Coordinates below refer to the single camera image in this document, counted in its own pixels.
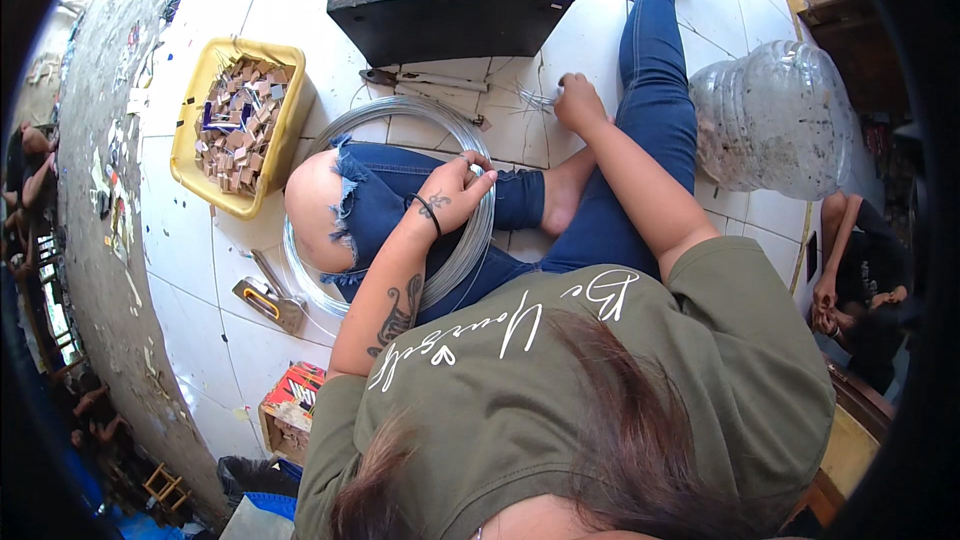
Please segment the blue jeans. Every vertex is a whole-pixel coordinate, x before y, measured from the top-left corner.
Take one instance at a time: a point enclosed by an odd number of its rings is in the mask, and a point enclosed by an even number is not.
[[[623,99],[616,125],[646,150],[680,185],[693,193],[697,122],[688,94],[684,48],[674,0],[635,0],[620,41]],[[352,301],[366,269],[405,211],[403,198],[417,192],[443,162],[385,144],[348,143],[338,138],[336,172],[343,178],[338,229],[331,240],[353,249],[354,267],[323,274]],[[536,228],[544,215],[544,174],[499,172],[493,225],[498,230]],[[427,278],[450,257],[462,229],[434,243]],[[531,271],[567,273],[617,264],[660,278],[657,260],[620,207],[600,169],[594,169],[569,227],[539,262],[523,262],[490,246],[486,257],[436,305],[422,310],[418,324],[473,305],[501,285]]]

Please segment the brown hair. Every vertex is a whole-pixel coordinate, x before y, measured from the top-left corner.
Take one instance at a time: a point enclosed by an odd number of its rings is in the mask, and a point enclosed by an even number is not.
[[[570,497],[582,522],[596,532],[680,540],[771,532],[752,523],[765,518],[748,518],[736,496],[703,485],[687,408],[661,363],[630,354],[592,316],[561,310],[546,315],[555,338],[582,366],[592,395],[570,473]],[[413,454],[412,433],[400,419],[391,416],[379,426],[357,474],[334,498],[334,540],[394,538],[408,529],[392,497],[392,474]]]

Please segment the forearm tattoo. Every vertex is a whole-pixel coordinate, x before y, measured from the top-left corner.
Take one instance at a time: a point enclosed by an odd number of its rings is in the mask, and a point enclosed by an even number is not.
[[[433,196],[430,196],[430,198],[427,199],[427,203],[430,205],[431,209],[440,209],[442,205],[450,204],[450,198],[448,196],[441,196],[441,193],[443,191],[444,189],[441,187],[436,194],[434,194]],[[430,219],[430,211],[427,210],[426,205],[420,207],[419,213],[422,216],[424,216],[427,220]]]
[[[390,309],[390,314],[388,314],[387,318],[383,321],[380,330],[376,333],[376,341],[380,345],[370,346],[366,349],[366,354],[376,359],[384,348],[397,339],[397,336],[414,327],[414,323],[417,320],[417,310],[420,306],[421,291],[423,289],[424,276],[420,273],[414,274],[414,277],[410,278],[410,281],[407,282],[406,311],[401,307],[401,291],[395,287],[387,290],[387,296],[393,299],[393,307]]]

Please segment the plastic bottle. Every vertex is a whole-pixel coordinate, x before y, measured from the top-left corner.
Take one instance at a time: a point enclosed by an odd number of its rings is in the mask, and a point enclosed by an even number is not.
[[[829,54],[777,40],[690,77],[697,162],[721,188],[819,200],[850,172],[860,125]]]

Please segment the yellow plastic basin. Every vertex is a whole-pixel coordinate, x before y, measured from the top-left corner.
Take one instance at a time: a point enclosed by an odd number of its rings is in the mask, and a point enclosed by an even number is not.
[[[287,84],[283,104],[280,105],[280,112],[276,117],[273,136],[267,145],[255,196],[222,193],[220,186],[211,182],[194,162],[194,145],[197,143],[194,123],[203,113],[204,101],[210,93],[210,84],[217,77],[217,68],[223,61],[238,58],[242,54],[295,67],[294,76]],[[304,129],[310,105],[316,96],[317,89],[306,74],[304,52],[299,48],[254,42],[244,38],[214,38],[199,54],[197,66],[193,70],[183,105],[180,107],[177,121],[182,124],[177,125],[174,133],[174,146],[170,152],[170,174],[187,190],[234,218],[252,220],[257,216],[263,199],[287,183],[294,151],[297,149],[301,130]]]

